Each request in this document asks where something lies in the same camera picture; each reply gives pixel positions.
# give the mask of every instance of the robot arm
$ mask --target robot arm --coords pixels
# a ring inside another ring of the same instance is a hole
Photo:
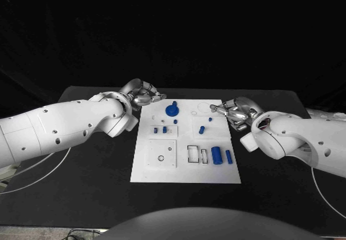
[[[133,109],[166,97],[148,82],[135,79],[120,92],[55,103],[0,119],[0,168],[83,144],[96,132],[116,137],[132,131],[139,123]]]
[[[346,122],[266,112],[246,97],[211,105],[211,110],[228,117],[237,131],[251,126],[240,140],[250,152],[260,148],[274,159],[293,156],[313,168],[346,178]]]

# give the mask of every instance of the black curtain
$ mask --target black curtain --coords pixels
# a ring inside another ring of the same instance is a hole
[[[68,86],[135,78],[292,90],[308,107],[346,111],[344,15],[292,7],[3,1],[0,117],[55,103]]]

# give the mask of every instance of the robotic hand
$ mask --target robotic hand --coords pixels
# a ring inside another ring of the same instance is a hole
[[[241,138],[247,150],[257,148],[274,159],[293,156],[313,168],[346,178],[346,122],[303,119],[300,116],[264,111],[247,97],[237,97],[211,111],[227,116],[234,129],[251,132]]]
[[[112,137],[139,123],[133,110],[163,99],[152,84],[133,79],[119,92],[44,106],[0,119],[0,168],[83,144],[93,133]]]

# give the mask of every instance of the blue cylinder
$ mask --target blue cylinder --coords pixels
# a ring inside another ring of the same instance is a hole
[[[233,161],[233,158],[231,158],[231,152],[230,152],[230,150],[225,151],[225,155],[227,155],[228,164],[233,164],[234,161]]]
[[[200,134],[204,134],[204,132],[205,132],[205,126],[201,126],[201,129],[200,129]]]
[[[166,107],[166,114],[171,117],[175,117],[179,114],[179,107],[178,107],[178,102],[174,101],[172,105]]]
[[[218,146],[211,148],[212,161],[215,165],[223,164],[223,152]]]

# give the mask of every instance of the table surface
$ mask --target table surface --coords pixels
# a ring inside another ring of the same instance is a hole
[[[60,102],[89,100],[119,87],[71,86]],[[295,92],[285,90],[224,90],[162,88],[171,99],[251,98],[266,111],[311,118]],[[346,219],[328,206],[316,189],[311,167],[295,157],[272,159],[259,149],[249,152],[240,139],[250,132],[234,131],[234,153],[241,184],[130,182],[139,125],[112,138],[97,132],[73,147],[64,164],[34,186],[0,195],[0,225],[70,228],[112,228],[151,212],[181,207],[215,207],[272,217],[321,236],[346,236]],[[58,165],[68,150],[15,177],[8,190],[37,181]],[[42,157],[27,160],[19,170]],[[326,199],[346,214],[346,178],[321,170],[316,180]]]

